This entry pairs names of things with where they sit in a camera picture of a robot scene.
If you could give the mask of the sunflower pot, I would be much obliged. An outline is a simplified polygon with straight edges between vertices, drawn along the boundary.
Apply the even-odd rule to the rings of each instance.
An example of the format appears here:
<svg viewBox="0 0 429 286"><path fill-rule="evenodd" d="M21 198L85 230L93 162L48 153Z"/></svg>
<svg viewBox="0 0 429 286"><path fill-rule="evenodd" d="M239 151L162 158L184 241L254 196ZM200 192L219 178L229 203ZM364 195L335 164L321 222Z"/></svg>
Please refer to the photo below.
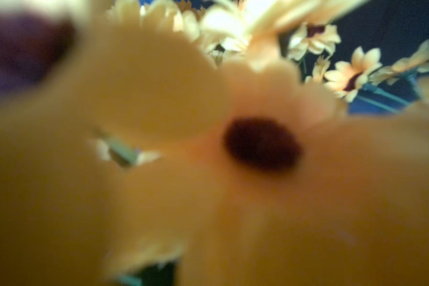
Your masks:
<svg viewBox="0 0 429 286"><path fill-rule="evenodd" d="M171 3L0 1L0 286L429 286L429 77L351 116Z"/></svg>

